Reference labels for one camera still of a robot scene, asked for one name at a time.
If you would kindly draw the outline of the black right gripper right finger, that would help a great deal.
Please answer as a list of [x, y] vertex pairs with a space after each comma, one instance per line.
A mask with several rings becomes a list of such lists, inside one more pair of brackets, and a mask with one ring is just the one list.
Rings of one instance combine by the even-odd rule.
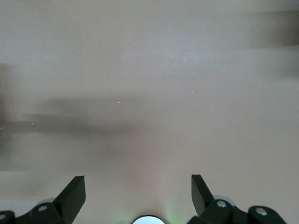
[[197, 215], [188, 224], [287, 224], [273, 209], [251, 206], [247, 212], [227, 200], [216, 199], [201, 175], [192, 175], [192, 202]]

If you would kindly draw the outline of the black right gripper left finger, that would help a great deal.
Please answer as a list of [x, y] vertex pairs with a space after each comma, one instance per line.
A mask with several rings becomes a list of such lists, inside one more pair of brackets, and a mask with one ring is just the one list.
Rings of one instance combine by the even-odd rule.
[[53, 202], [44, 202], [19, 217], [0, 211], [0, 224], [72, 224], [86, 200], [85, 177], [76, 176]]

